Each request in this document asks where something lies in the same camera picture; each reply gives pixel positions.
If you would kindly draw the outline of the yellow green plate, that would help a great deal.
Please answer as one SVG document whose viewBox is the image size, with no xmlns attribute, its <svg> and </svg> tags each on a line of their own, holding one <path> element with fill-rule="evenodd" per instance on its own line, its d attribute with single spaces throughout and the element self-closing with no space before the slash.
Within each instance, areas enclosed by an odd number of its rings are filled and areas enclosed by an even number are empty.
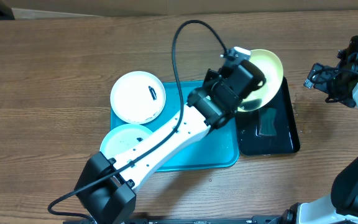
<svg viewBox="0 0 358 224">
<path fill-rule="evenodd" d="M 238 112 L 250 112 L 265 106 L 277 94 L 283 80 L 283 65 L 279 57 L 265 49 L 251 50 L 250 62 L 264 74 L 266 82 L 244 99 Z"/>
</svg>

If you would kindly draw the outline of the dark green sponge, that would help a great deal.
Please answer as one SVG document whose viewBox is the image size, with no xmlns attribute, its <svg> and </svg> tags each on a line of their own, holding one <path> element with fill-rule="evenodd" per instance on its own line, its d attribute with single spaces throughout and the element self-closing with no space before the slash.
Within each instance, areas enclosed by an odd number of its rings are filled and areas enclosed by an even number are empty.
<svg viewBox="0 0 358 224">
<path fill-rule="evenodd" d="M 277 131 L 274 126 L 277 110 L 274 108 L 259 109 L 259 136 L 276 136 Z"/>
</svg>

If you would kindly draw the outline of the light blue plate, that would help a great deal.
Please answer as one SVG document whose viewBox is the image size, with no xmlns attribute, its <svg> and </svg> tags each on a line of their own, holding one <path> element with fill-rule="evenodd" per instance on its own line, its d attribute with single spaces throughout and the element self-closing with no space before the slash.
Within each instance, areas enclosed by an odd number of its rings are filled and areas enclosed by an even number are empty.
<svg viewBox="0 0 358 224">
<path fill-rule="evenodd" d="M 104 137 L 99 151 L 107 159 L 123 153 L 148 138 L 153 132 L 143 125 L 123 124 L 112 129 Z"/>
</svg>

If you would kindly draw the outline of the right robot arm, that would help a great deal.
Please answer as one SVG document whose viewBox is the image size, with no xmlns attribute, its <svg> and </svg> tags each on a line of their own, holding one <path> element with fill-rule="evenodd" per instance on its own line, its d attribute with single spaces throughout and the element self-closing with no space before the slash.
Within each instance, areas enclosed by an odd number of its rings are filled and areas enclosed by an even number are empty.
<svg viewBox="0 0 358 224">
<path fill-rule="evenodd" d="M 326 103 L 341 103 L 358 111 L 358 35 L 337 55 L 335 67 L 316 63 L 304 86 L 327 95 Z M 329 195 L 295 203 L 272 223 L 358 223 L 358 156 L 334 179 Z"/>
</svg>

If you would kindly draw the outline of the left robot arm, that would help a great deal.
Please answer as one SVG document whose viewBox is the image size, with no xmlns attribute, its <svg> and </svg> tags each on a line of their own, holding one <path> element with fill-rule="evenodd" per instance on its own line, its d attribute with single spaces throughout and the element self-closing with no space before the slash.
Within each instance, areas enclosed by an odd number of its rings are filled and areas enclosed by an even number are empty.
<svg viewBox="0 0 358 224">
<path fill-rule="evenodd" d="M 110 159 L 102 152 L 93 155 L 75 189 L 94 221 L 122 223 L 134 211 L 145 181 L 179 151 L 223 127 L 267 76 L 256 60 L 227 61 L 214 80 L 194 89 L 182 109 L 138 145 Z"/>
</svg>

